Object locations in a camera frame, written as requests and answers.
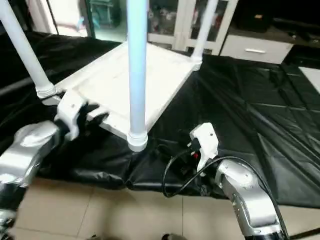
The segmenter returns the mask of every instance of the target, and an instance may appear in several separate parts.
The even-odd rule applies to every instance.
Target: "white tabletop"
[[[314,88],[320,93],[320,69],[299,67],[303,74],[309,79]]]

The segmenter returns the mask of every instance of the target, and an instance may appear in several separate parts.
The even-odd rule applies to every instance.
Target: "red component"
[[[198,153],[195,153],[195,154],[193,154],[192,156],[193,156],[195,159],[198,159],[199,154],[198,154]]]

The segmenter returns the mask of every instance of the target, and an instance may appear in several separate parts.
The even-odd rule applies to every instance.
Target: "drawer handle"
[[[245,51],[250,52],[250,53],[256,53],[256,54],[265,54],[266,53],[266,51],[253,49],[253,48],[246,48]]]

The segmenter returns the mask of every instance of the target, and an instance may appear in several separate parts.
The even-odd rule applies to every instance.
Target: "glass cabinet door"
[[[127,40],[126,0],[86,0],[88,17],[96,39],[124,42]]]
[[[149,1],[148,33],[167,36],[174,35],[178,2],[178,0]]]
[[[196,0],[195,9],[193,13],[190,39],[197,39],[200,31],[201,23],[203,20],[203,15],[207,6],[208,0]],[[228,2],[225,0],[219,0],[218,5],[215,10],[215,15],[212,20],[211,29],[207,40],[209,42],[215,42],[217,35],[227,9]]]

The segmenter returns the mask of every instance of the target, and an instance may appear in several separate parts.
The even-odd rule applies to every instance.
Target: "white cabinet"
[[[148,41],[192,52],[208,0],[149,0]],[[204,53],[218,55],[238,0],[219,0]]]
[[[291,43],[229,34],[221,56],[281,64],[292,48]]]

